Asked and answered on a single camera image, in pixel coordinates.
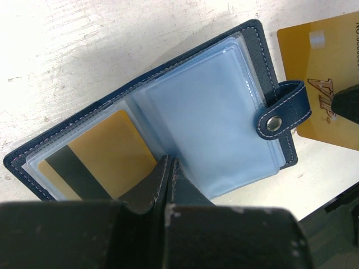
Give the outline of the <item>gold card magnetic stripe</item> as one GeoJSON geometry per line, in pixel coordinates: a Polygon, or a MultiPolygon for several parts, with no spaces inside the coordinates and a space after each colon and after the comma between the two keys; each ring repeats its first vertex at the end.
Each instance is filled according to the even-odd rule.
{"type": "Polygon", "coordinates": [[[118,198],[152,171],[156,160],[125,110],[80,134],[37,165],[63,200],[118,198]]]}

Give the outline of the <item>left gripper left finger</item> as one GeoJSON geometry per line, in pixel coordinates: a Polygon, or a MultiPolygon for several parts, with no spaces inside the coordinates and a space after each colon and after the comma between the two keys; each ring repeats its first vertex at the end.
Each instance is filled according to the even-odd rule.
{"type": "Polygon", "coordinates": [[[170,157],[115,200],[1,204],[2,268],[162,268],[170,157]]]}

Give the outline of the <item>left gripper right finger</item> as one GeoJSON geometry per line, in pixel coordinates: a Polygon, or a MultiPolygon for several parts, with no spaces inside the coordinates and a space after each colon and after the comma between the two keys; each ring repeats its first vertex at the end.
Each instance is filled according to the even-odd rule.
{"type": "Polygon", "coordinates": [[[295,217],[282,208],[216,206],[174,159],[165,209],[166,268],[310,268],[295,217]]]}

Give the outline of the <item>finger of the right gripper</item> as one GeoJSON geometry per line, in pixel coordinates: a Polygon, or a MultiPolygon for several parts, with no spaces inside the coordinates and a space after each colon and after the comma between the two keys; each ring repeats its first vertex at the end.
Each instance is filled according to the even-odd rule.
{"type": "Polygon", "coordinates": [[[332,111],[353,123],[359,124],[358,95],[358,84],[336,93],[331,105],[332,111]]]}

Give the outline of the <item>blue leather card holder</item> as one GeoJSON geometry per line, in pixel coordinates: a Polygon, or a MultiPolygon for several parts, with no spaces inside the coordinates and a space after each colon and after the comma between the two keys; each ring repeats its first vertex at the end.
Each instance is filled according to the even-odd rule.
{"type": "Polygon", "coordinates": [[[249,20],[93,102],[7,154],[4,166],[41,200],[63,200],[37,165],[119,110],[156,162],[177,159],[208,199],[295,165],[291,131],[311,115],[304,82],[278,82],[263,26],[249,20]]]}

